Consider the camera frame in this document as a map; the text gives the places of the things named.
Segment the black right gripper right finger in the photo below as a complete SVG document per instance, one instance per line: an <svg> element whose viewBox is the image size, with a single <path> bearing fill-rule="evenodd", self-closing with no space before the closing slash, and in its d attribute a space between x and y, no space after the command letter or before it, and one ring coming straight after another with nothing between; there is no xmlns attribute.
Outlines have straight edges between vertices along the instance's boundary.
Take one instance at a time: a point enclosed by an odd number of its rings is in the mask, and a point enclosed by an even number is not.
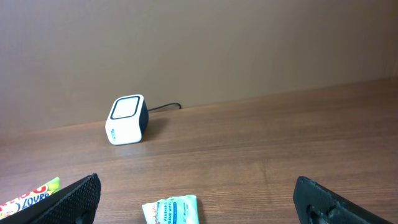
<svg viewBox="0 0 398 224"><path fill-rule="evenodd" d="M293 201L301 224L392 224L305 176L296 181Z"/></svg>

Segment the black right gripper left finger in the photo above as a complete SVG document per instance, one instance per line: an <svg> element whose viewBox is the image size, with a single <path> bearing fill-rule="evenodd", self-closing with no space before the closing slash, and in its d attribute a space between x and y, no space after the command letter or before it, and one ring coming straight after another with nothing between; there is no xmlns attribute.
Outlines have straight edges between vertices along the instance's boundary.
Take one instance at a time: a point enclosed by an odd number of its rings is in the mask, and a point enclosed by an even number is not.
<svg viewBox="0 0 398 224"><path fill-rule="evenodd" d="M92 224L100 197L101 182L94 173L60 188L31 207L1 219L1 224Z"/></svg>

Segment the green Haribo candy bag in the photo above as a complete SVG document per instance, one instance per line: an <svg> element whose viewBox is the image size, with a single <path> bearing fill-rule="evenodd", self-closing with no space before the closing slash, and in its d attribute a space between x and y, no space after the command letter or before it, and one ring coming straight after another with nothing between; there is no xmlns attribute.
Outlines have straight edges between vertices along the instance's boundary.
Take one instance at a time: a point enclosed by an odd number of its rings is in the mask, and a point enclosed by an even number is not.
<svg viewBox="0 0 398 224"><path fill-rule="evenodd" d="M60 190L60 178L56 177L37 189L14 200L1 204L1 219L7 218L21 210L50 197Z"/></svg>

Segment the mint wet wipes packet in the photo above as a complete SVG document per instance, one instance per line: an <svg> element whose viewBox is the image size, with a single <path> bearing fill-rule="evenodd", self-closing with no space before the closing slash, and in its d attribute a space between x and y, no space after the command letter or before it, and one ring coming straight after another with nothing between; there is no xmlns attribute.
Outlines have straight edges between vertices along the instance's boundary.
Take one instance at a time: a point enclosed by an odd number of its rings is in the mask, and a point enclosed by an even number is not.
<svg viewBox="0 0 398 224"><path fill-rule="evenodd" d="M196 195L160 199L142 205L147 224L199 224Z"/></svg>

